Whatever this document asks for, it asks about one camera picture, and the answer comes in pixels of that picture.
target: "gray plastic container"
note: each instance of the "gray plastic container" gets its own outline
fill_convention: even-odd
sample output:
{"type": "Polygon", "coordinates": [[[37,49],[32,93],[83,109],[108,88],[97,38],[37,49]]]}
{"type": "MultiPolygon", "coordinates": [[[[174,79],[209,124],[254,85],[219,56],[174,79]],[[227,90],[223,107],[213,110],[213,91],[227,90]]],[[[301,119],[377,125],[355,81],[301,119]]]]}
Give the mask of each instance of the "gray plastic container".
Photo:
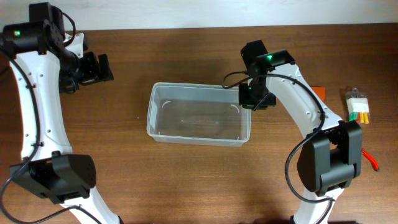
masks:
{"type": "Polygon", "coordinates": [[[147,132],[158,142],[242,146],[250,138],[251,110],[239,106],[238,87],[156,83],[147,132]]]}

